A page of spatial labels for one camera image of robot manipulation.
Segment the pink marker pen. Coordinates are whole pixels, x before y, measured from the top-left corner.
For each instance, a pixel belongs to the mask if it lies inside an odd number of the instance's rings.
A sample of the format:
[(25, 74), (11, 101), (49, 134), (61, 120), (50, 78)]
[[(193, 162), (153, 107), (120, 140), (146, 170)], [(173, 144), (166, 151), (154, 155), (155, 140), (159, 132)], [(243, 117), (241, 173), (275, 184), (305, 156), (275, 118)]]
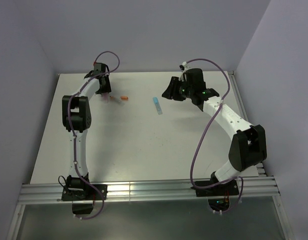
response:
[(102, 94), (102, 101), (106, 104), (109, 102), (109, 95), (107, 93)]

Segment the blue marker pen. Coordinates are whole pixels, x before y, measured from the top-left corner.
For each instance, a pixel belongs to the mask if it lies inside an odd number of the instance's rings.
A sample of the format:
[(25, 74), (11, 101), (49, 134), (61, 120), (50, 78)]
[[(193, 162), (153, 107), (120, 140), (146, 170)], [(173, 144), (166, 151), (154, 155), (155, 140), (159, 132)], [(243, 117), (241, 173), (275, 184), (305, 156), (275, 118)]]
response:
[(159, 101), (158, 101), (158, 103), (154, 103), (154, 105), (155, 105), (155, 107), (156, 107), (157, 113), (158, 113), (159, 115), (162, 115), (163, 112), (162, 112), (162, 109), (161, 109), (161, 106), (160, 106)]

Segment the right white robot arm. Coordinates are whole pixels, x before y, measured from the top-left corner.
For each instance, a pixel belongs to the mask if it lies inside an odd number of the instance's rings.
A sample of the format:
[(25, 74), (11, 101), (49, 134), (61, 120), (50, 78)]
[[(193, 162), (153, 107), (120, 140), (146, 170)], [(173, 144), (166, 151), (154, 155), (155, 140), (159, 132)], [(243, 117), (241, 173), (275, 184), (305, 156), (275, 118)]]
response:
[(198, 186), (193, 181), (195, 189), (211, 189), (214, 194), (221, 195), (227, 190), (228, 182), (267, 158), (265, 129), (241, 118), (224, 103), (224, 97), (213, 88), (207, 88), (202, 69), (188, 68), (180, 77), (173, 76), (162, 97), (174, 101), (190, 99), (202, 112), (210, 115), (206, 129), (216, 121), (231, 140), (228, 161), (212, 173), (209, 185)]

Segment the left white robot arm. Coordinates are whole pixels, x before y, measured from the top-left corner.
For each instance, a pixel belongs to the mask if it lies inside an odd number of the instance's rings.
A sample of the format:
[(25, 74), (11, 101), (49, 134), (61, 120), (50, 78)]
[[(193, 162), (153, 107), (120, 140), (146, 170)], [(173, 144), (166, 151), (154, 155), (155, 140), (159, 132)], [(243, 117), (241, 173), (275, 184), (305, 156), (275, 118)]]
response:
[(72, 95), (62, 97), (62, 123), (70, 135), (71, 162), (65, 179), (63, 198), (72, 200), (105, 199), (105, 189), (90, 183), (86, 161), (86, 140), (92, 123), (89, 100), (94, 95), (111, 92), (109, 67), (94, 62), (84, 83)]

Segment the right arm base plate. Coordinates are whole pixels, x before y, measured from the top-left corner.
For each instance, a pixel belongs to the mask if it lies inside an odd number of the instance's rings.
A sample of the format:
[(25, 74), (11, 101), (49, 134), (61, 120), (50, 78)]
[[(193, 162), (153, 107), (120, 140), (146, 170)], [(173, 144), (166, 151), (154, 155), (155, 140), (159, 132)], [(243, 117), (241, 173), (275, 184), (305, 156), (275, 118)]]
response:
[(196, 197), (216, 197), (209, 199), (208, 204), (212, 211), (218, 214), (222, 214), (230, 208), (231, 196), (239, 196), (236, 180), (231, 180), (209, 188), (205, 187), (204, 189), (194, 186), (191, 188), (195, 190)]

